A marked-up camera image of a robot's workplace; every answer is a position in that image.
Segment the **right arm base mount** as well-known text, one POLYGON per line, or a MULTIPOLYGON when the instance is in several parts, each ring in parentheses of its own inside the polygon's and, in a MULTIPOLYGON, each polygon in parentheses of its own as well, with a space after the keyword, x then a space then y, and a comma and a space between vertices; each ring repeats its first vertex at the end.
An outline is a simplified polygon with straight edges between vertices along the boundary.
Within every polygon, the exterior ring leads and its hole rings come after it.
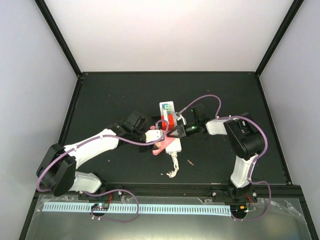
POLYGON ((254 203, 257 202, 257 197, 254 196, 255 188, 250 184, 242 187, 236 188, 233 185, 222 184, 211 187, 210 196, 214 202, 219 203, 248 203, 252 200, 254 203))

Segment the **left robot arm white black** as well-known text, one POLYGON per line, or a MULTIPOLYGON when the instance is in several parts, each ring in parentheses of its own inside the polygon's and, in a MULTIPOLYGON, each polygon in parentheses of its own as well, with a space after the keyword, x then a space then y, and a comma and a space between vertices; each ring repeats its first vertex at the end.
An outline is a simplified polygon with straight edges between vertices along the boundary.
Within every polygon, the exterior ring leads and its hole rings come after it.
POLYGON ((56 197, 71 191, 87 192, 101 200, 108 192, 102 178, 95 173, 79 172, 78 168, 123 144, 148 149, 161 136, 161 130, 156 127, 150 129, 147 119, 134 111, 127 119, 112 123, 85 140, 65 146, 53 144, 36 171, 36 188, 40 192, 51 192, 56 197))

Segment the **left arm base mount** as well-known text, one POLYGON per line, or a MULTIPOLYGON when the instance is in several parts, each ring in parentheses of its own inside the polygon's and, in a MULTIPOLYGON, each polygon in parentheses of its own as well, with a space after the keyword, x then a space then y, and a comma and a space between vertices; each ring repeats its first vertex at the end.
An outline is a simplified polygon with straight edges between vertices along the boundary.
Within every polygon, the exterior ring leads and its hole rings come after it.
POLYGON ((119 192, 122 192, 123 185, 120 184, 111 184, 111 185, 102 185, 94 193, 83 192, 78 195, 79 200, 88 200, 88 201, 108 201, 113 197, 117 197, 119 192))

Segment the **pink triangular socket adapter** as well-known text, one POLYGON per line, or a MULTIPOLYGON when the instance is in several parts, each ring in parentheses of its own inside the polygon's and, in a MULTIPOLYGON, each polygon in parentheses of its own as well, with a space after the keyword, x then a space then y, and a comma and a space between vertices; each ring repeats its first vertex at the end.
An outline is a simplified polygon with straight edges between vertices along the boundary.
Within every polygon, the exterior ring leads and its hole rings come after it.
POLYGON ((154 156, 159 155, 163 150, 166 149, 175 139, 173 137, 164 137, 164 140, 161 140, 155 143, 152 147, 152 154, 154 156))

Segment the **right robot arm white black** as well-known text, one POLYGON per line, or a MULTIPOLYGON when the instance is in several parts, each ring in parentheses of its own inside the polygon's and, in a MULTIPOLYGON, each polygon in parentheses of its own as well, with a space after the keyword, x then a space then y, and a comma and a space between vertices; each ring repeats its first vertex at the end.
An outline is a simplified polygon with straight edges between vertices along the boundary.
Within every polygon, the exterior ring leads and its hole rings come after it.
POLYGON ((203 104, 191 108, 191 112, 193 115, 191 123, 186 123, 180 113, 175 113, 173 118, 177 125, 167 133, 167 136, 175 139, 197 134, 227 136, 236 158, 226 192, 233 202, 240 201, 250 189, 252 172, 258 156, 262 155, 268 146, 265 134, 248 112, 240 116, 217 116, 210 119, 203 104))

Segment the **white power strip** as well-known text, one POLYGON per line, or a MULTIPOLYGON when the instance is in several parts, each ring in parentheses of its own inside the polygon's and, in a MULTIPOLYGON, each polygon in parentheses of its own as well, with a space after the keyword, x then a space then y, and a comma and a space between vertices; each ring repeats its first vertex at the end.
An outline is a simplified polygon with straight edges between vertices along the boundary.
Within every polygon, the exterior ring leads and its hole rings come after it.
MULTIPOLYGON (((168 131, 172 131, 174 127, 177 126, 177 120, 175 119, 175 107, 173 101, 163 101, 159 103, 159 110, 160 110, 160 116, 161 119, 166 120, 168 122, 168 131)), ((171 140, 173 140, 172 143, 170 143, 166 148, 165 152, 167 154, 170 154, 172 152, 181 152, 182 146, 181 141, 177 137, 171 137, 171 140)))

